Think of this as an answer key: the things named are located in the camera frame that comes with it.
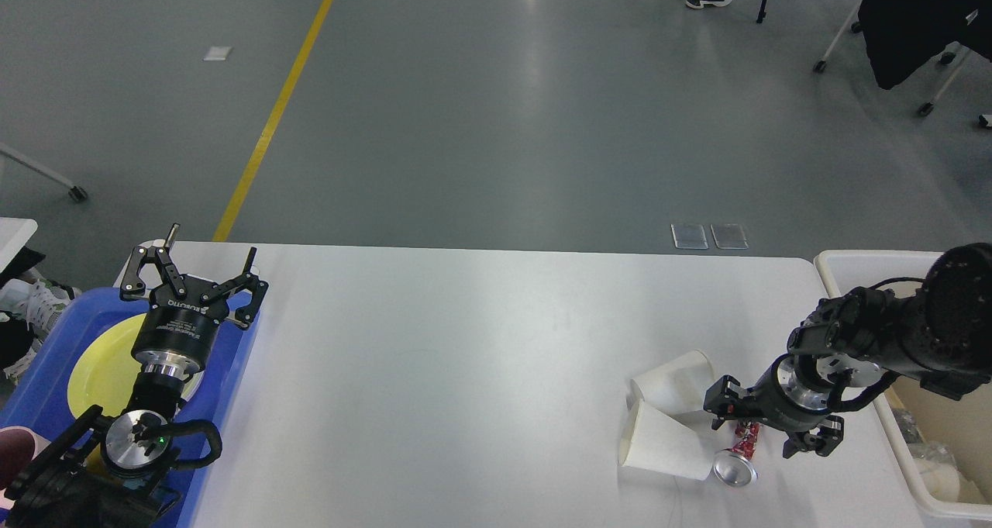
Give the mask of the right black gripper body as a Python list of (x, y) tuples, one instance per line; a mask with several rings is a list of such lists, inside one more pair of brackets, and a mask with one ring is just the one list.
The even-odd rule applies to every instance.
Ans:
[(780, 356), (749, 390), (748, 419), (783, 432), (807, 432), (830, 416), (831, 391), (814, 356)]

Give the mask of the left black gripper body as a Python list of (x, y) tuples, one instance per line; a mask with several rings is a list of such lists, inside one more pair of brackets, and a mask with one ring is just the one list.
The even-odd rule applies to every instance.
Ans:
[(151, 308), (132, 348), (144, 372), (183, 380), (205, 370), (229, 312), (224, 296), (203, 299), (215, 287), (213, 281), (186, 281), (181, 294), (168, 284), (151, 292)]

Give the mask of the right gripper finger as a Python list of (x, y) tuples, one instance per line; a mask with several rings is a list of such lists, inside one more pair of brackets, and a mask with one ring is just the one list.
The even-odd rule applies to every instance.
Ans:
[(722, 375), (705, 391), (704, 411), (714, 417), (710, 430), (719, 430), (727, 421), (753, 421), (757, 417), (755, 399), (731, 375)]
[(844, 426), (846, 421), (842, 417), (828, 416), (812, 430), (787, 432), (782, 457), (789, 460), (798, 453), (816, 453), (819, 457), (828, 457), (842, 443)]

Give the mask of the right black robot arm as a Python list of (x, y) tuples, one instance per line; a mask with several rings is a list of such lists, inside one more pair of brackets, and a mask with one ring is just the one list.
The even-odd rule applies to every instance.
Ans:
[(754, 386), (726, 375), (706, 390), (713, 428), (762, 423), (786, 433), (784, 457), (826, 457), (843, 440), (844, 412), (901, 377), (954, 401), (989, 383), (990, 259), (989, 244), (968, 244), (943, 253), (907, 298), (879, 283), (821, 299)]

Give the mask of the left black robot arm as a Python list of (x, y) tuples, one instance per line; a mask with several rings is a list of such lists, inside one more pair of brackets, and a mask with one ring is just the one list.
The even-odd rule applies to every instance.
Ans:
[[(226, 281), (178, 270), (170, 228), (159, 245), (135, 246), (117, 290), (81, 296), (57, 324), (3, 423), (22, 423), (49, 443), (6, 486), (7, 527), (176, 526), (195, 503), (203, 468), (221, 457), (220, 430), (250, 351), (269, 284), (243, 269)], [(97, 338), (138, 322), (128, 367), (97, 364), (122, 380), (119, 404), (68, 410)]]

